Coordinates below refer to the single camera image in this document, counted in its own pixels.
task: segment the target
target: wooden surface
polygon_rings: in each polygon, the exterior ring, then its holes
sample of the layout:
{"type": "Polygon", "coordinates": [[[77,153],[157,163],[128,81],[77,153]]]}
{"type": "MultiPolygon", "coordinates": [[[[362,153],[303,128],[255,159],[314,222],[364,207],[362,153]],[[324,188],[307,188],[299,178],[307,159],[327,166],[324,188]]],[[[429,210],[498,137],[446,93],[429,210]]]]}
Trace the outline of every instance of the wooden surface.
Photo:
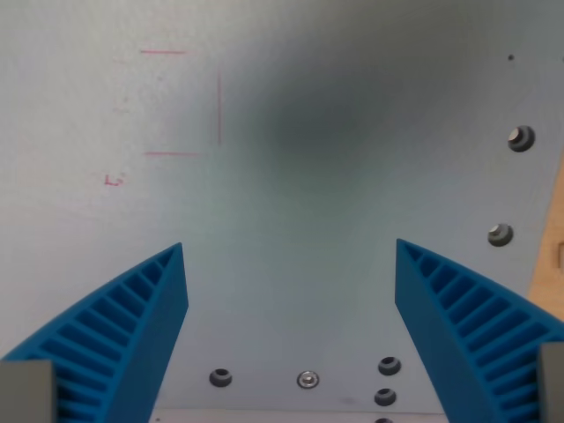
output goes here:
{"type": "Polygon", "coordinates": [[[564,161],[554,184],[529,300],[564,320],[564,161]]]}

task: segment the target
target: red marker line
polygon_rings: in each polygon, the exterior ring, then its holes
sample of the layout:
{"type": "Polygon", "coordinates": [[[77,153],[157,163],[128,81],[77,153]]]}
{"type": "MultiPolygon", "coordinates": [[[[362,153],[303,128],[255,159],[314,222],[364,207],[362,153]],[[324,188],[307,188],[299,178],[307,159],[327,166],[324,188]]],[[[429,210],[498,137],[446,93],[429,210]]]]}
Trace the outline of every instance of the red marker line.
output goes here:
{"type": "Polygon", "coordinates": [[[145,156],[184,156],[184,157],[197,157],[200,156],[199,152],[145,152],[145,156]]]}
{"type": "Polygon", "coordinates": [[[218,70],[218,144],[221,145],[223,142],[223,110],[221,108],[221,103],[223,100],[223,95],[221,92],[221,70],[218,70]]]}
{"type": "Polygon", "coordinates": [[[185,55],[184,50],[139,50],[142,55],[185,55]]]}

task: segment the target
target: metal plate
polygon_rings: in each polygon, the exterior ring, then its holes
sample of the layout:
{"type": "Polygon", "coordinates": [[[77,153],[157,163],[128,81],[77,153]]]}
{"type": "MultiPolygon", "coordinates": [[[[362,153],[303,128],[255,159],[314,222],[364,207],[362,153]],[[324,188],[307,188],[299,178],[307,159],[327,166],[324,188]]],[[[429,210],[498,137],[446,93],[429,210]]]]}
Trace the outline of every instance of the metal plate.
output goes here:
{"type": "Polygon", "coordinates": [[[526,293],[564,135],[564,4],[1,7],[0,353],[182,241],[190,309],[159,406],[369,412],[391,388],[387,410],[441,412],[394,305],[395,240],[526,293]]]}

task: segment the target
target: red handwritten mark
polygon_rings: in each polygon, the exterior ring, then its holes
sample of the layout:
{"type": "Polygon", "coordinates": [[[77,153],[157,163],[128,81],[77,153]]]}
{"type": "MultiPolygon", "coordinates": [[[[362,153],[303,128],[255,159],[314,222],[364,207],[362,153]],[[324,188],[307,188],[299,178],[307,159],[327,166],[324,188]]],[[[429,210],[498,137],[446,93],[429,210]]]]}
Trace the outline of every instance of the red handwritten mark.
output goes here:
{"type": "Polygon", "coordinates": [[[184,50],[139,50],[142,55],[185,55],[184,50]]]}
{"type": "Polygon", "coordinates": [[[200,152],[145,152],[145,156],[184,156],[184,157],[198,157],[202,154],[200,152]]]}
{"type": "Polygon", "coordinates": [[[218,145],[223,142],[223,110],[221,103],[223,102],[223,93],[221,89],[221,70],[218,70],[218,145]]]}
{"type": "Polygon", "coordinates": [[[104,181],[104,185],[111,185],[112,187],[119,187],[121,184],[123,184],[123,180],[122,179],[117,179],[117,182],[110,182],[109,181],[109,175],[106,175],[106,180],[104,181]]]}

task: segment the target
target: silver screw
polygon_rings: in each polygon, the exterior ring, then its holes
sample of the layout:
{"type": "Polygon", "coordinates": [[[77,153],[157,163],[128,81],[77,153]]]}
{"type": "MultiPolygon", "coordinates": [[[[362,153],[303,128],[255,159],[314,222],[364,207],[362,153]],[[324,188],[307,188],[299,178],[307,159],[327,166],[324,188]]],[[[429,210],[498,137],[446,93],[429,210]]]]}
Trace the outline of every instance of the silver screw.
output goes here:
{"type": "Polygon", "coordinates": [[[298,376],[298,385],[305,390],[311,390],[319,384],[319,375],[311,370],[301,372],[298,376]]]}
{"type": "Polygon", "coordinates": [[[520,128],[515,128],[514,130],[511,131],[511,133],[509,134],[509,142],[510,143],[516,143],[517,141],[519,141],[519,139],[521,139],[521,135],[523,133],[521,132],[520,128]]]}
{"type": "Polygon", "coordinates": [[[489,230],[491,235],[499,235],[500,234],[500,226],[496,225],[492,229],[489,230]]]}

